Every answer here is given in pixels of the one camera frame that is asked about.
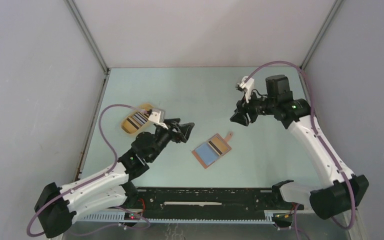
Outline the tan card with black stripe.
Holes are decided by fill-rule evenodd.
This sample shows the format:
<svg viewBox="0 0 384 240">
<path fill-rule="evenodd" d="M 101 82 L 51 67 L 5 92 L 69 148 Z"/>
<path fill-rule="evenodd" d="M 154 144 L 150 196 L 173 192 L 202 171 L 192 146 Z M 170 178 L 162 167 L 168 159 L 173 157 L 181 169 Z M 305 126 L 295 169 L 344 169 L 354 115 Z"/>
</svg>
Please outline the tan card with black stripe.
<svg viewBox="0 0 384 240">
<path fill-rule="evenodd" d="M 227 141 L 219 134 L 215 134 L 207 142 L 219 156 L 224 156 L 232 149 Z"/>
</svg>

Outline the brown leather card holder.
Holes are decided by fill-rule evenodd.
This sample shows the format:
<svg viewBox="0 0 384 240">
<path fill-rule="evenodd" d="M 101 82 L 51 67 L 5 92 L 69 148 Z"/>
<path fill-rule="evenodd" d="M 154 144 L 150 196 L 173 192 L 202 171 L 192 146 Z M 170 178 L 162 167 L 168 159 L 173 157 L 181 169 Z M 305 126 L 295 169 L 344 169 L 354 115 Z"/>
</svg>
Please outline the brown leather card holder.
<svg viewBox="0 0 384 240">
<path fill-rule="evenodd" d="M 229 144 L 229 141 L 233 137 L 233 132 L 229 131 L 227 135 L 224 138 L 225 141 Z M 196 158 L 196 160 L 200 163 L 200 165 L 204 168 L 207 169 L 211 165 L 213 165 L 216 161 L 218 161 L 220 158 L 223 156 L 219 156 L 208 144 L 208 140 L 197 146 L 191 153 L 193 156 Z"/>
</svg>

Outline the yellow oval card tray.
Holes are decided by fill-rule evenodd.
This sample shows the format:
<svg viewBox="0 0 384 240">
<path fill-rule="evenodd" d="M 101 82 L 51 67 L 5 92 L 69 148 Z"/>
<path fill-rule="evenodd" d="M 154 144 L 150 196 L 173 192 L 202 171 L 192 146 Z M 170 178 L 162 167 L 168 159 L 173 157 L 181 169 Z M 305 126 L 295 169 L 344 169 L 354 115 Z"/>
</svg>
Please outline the yellow oval card tray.
<svg viewBox="0 0 384 240">
<path fill-rule="evenodd" d="M 140 133 L 151 123 L 148 120 L 149 111 L 154 106 L 150 103 L 143 103 L 138 108 L 141 110 L 134 110 L 120 124 L 120 128 L 128 135 Z"/>
</svg>

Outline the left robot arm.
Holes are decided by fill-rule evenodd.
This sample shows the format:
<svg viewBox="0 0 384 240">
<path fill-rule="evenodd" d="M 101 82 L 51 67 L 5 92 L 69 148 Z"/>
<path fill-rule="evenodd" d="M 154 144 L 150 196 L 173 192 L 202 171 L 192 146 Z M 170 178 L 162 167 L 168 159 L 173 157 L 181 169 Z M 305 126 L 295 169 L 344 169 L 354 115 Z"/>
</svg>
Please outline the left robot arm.
<svg viewBox="0 0 384 240">
<path fill-rule="evenodd" d="M 138 191 L 132 181 L 149 169 L 169 142 L 186 143 L 195 124 L 180 123 L 179 118 L 164 120 L 155 132 L 139 133 L 131 147 L 110 166 L 78 181 L 57 186 L 46 185 L 35 206 L 43 233 L 47 238 L 66 232 L 78 219 L 115 206 L 133 208 Z"/>
</svg>

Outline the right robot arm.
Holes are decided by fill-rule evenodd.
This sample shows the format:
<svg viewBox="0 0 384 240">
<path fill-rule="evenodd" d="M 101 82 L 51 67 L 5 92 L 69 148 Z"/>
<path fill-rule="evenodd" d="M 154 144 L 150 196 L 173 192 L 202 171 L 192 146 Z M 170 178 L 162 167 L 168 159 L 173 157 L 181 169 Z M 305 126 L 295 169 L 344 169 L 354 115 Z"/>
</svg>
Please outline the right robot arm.
<svg viewBox="0 0 384 240">
<path fill-rule="evenodd" d="M 245 76 L 236 84 L 243 97 L 236 103 L 230 121 L 247 127 L 258 116 L 274 116 L 305 148 L 320 182 L 319 188 L 293 180 L 279 182 L 272 186 L 271 204 L 277 209 L 284 209 L 290 203 L 311 207 L 323 220 L 346 211 L 354 212 L 369 187 L 366 176 L 356 175 L 341 160 L 317 118 L 311 115 L 307 100 L 294 99 L 285 75 L 269 76 L 265 84 L 266 94 L 258 93 L 251 77 Z"/>
</svg>

